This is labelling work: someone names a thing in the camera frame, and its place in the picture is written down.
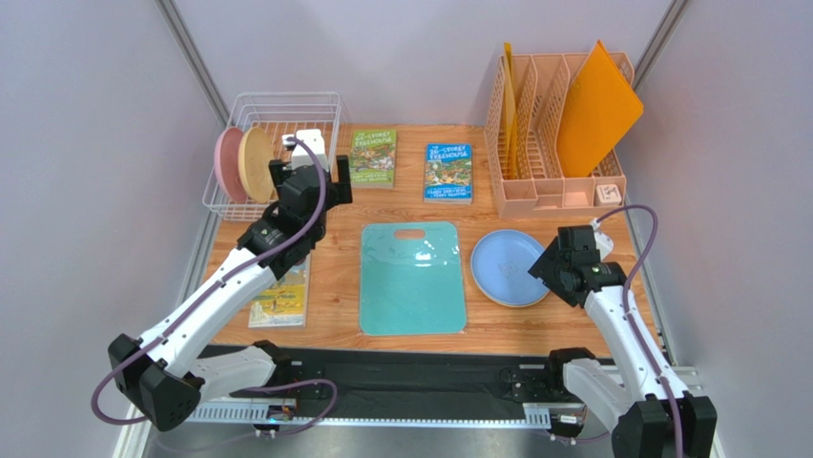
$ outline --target green book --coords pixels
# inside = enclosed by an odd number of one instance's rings
[[[355,131],[350,145],[350,180],[357,188],[395,185],[395,129]]]

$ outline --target blue plate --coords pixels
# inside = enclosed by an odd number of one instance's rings
[[[548,294],[541,280],[528,273],[545,247],[523,232],[504,229],[480,239],[471,253],[471,272],[483,293],[494,302],[526,307]]]

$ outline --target pink plate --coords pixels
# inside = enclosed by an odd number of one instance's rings
[[[215,176],[218,178],[220,189],[236,203],[248,200],[248,195],[240,183],[238,168],[241,140],[242,131],[237,127],[230,127],[220,134],[218,144],[215,145]]]

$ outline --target cutting board handle hole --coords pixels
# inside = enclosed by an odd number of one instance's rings
[[[427,232],[423,229],[399,229],[394,235],[398,240],[417,240],[426,237]]]

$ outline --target dish rack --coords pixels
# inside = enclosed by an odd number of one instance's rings
[[[338,146],[349,145],[349,123],[349,113],[337,93],[243,93],[235,99],[228,125],[244,132],[261,126],[271,139],[275,157],[283,160],[290,159],[290,152],[282,145],[282,135],[321,129],[332,167]],[[268,207],[267,202],[251,198],[234,202],[220,189],[214,167],[203,192],[203,204],[227,221],[255,221]]]
[[[507,135],[502,122],[506,58],[500,58],[485,129],[491,188],[499,218],[599,216],[609,208],[595,206],[595,188],[602,184],[617,186],[623,202],[627,178],[615,150],[602,159],[589,177],[583,178],[563,177],[556,154],[565,97],[587,56],[584,52],[513,57],[519,138],[515,178],[509,177],[508,172]],[[610,56],[632,84],[635,73],[627,54],[611,52]]]

